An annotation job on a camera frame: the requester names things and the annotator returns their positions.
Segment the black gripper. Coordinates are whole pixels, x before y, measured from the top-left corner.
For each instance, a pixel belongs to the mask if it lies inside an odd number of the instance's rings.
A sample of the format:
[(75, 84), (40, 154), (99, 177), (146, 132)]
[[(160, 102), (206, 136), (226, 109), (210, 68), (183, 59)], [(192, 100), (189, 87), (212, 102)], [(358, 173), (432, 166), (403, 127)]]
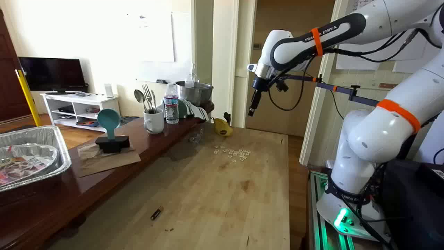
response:
[(268, 80), (264, 77), (255, 77), (253, 80), (253, 97), (249, 108), (249, 116), (254, 115), (255, 108), (260, 104), (261, 94), (268, 90)]

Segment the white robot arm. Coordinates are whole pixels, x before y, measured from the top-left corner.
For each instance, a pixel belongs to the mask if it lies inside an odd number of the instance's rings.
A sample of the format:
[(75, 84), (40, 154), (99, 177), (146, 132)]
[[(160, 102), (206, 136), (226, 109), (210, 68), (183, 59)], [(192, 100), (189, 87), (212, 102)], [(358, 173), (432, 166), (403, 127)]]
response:
[(317, 202), (321, 216), (340, 233), (375, 241), (389, 239), (383, 211), (365, 187), (378, 166), (396, 158), (407, 139), (444, 108), (443, 5), (444, 0), (371, 0), (300, 36), (275, 29), (268, 34), (260, 59), (249, 66), (255, 75), (249, 108), (254, 112), (261, 94), (280, 82), (286, 72), (335, 51), (339, 44), (365, 44), (416, 29), (440, 48), (373, 109), (346, 115), (328, 186)]

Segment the green lit robot base rail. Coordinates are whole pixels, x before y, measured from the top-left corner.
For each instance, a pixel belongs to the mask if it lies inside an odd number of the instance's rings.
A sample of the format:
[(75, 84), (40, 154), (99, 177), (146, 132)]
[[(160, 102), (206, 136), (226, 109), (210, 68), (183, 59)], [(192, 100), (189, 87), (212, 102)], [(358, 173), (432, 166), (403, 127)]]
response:
[(308, 175), (308, 248), (310, 250), (386, 250), (380, 243), (339, 233), (317, 211), (328, 176), (311, 171)]

